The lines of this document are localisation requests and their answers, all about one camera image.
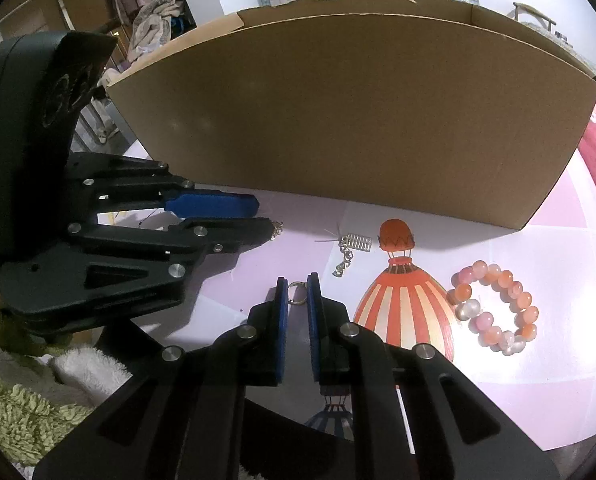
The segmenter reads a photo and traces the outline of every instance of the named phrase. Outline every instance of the beaded bracelet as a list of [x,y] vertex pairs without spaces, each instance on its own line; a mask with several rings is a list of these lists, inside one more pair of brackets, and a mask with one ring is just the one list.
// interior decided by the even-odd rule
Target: beaded bracelet
[[[498,284],[507,291],[512,302],[515,301],[516,326],[514,334],[510,330],[502,332],[494,326],[491,312],[482,312],[480,302],[472,298],[470,283],[481,280],[486,285]],[[473,325],[480,332],[482,340],[495,351],[500,349],[504,355],[520,353],[528,341],[536,339],[538,329],[534,322],[538,319],[538,309],[532,305],[532,295],[523,291],[523,284],[514,280],[510,270],[501,270],[497,264],[488,266],[482,260],[474,262],[458,273],[458,285],[454,289],[454,298],[460,303],[456,306],[456,317],[461,321],[473,319]]]

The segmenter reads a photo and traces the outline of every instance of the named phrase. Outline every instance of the hot air balloon print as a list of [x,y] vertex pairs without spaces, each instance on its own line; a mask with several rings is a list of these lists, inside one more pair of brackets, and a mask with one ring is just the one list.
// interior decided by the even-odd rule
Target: hot air balloon print
[[413,264],[415,241],[409,226],[399,219],[387,220],[380,226],[378,240],[389,256],[388,266],[367,289],[354,322],[391,345],[412,348],[417,343],[431,343],[453,361],[456,317],[447,291]]

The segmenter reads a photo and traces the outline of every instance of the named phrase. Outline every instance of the pink and white tablecloth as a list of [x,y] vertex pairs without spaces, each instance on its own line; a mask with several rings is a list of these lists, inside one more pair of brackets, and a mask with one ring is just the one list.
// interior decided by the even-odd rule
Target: pink and white tablecloth
[[[259,215],[284,223],[273,241],[234,255],[208,256],[188,282],[184,305],[136,319],[165,345],[209,345],[266,301],[278,276],[304,281],[318,272],[323,295],[347,305],[350,318],[373,280],[387,266],[377,234],[383,221],[404,220],[416,240],[415,265],[447,290],[452,275],[475,260],[510,269],[540,309],[539,335],[521,354],[505,357],[482,348],[466,323],[454,330],[456,365],[543,449],[566,446],[596,433],[596,188],[576,152],[560,180],[519,232],[454,218],[376,205],[254,191]],[[115,222],[136,225],[145,212]],[[171,223],[152,214],[143,227]],[[369,253],[354,252],[342,278],[332,272],[342,255],[331,233],[371,236]],[[473,297],[514,330],[514,314],[490,287],[473,284]],[[305,422],[322,409],[313,383],[303,306],[290,308],[286,378],[279,388],[248,388],[248,397]]]

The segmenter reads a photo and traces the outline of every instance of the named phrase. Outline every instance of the brown cardboard box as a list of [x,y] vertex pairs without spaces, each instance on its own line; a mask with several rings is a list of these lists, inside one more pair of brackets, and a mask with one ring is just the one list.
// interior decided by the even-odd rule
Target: brown cardboard box
[[596,81],[540,34],[451,0],[298,0],[191,31],[108,92],[204,184],[521,228],[576,149]]

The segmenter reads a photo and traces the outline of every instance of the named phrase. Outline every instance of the silver screw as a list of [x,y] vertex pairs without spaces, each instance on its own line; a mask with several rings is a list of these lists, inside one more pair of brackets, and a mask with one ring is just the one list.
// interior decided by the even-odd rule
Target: silver screw
[[163,361],[177,361],[182,357],[185,351],[180,346],[168,346],[163,349],[161,357]]
[[243,325],[243,326],[239,327],[239,329],[237,330],[236,333],[238,334],[238,337],[241,339],[251,339],[258,333],[258,331],[256,330],[256,327],[254,327],[254,326]]
[[182,278],[185,275],[185,267],[181,264],[172,264],[169,266],[169,275],[172,278]]
[[360,329],[356,323],[345,323],[339,328],[340,333],[346,337],[356,337],[360,334]]
[[422,343],[420,345],[416,345],[416,355],[421,359],[431,359],[434,355],[436,355],[436,349],[427,343]]

